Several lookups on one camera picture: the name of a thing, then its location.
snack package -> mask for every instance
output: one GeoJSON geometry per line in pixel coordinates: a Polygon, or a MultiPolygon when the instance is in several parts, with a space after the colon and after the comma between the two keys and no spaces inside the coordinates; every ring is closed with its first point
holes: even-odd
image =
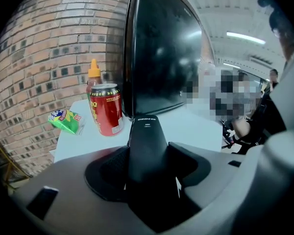
{"type": "Polygon", "coordinates": [[[55,127],[73,134],[76,134],[82,126],[82,117],[69,110],[52,112],[48,117],[48,121],[55,127]]]}

red can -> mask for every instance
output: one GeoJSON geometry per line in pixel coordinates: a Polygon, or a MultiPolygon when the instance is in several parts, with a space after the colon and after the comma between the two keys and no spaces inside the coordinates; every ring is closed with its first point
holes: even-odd
{"type": "Polygon", "coordinates": [[[121,94],[116,84],[98,84],[90,92],[90,107],[99,131],[114,136],[123,128],[121,94]]]}

black monitor screen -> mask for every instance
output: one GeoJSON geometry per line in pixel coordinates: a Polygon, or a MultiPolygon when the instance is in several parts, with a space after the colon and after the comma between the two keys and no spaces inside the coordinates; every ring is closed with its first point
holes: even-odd
{"type": "Polygon", "coordinates": [[[185,101],[198,81],[201,28],[181,0],[137,0],[132,38],[134,114],[185,101]]]}

can lid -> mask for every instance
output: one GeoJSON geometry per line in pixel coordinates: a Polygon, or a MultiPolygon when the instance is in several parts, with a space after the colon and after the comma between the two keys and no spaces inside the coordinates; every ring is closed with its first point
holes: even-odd
{"type": "Polygon", "coordinates": [[[96,84],[92,87],[92,89],[109,89],[117,86],[117,84],[96,84]]]}

soda can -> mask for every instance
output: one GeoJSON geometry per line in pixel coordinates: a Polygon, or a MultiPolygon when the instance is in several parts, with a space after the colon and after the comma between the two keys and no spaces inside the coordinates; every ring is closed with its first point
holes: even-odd
{"type": "Polygon", "coordinates": [[[123,128],[121,94],[117,84],[94,85],[90,107],[96,125],[104,136],[114,136],[123,128]]]}

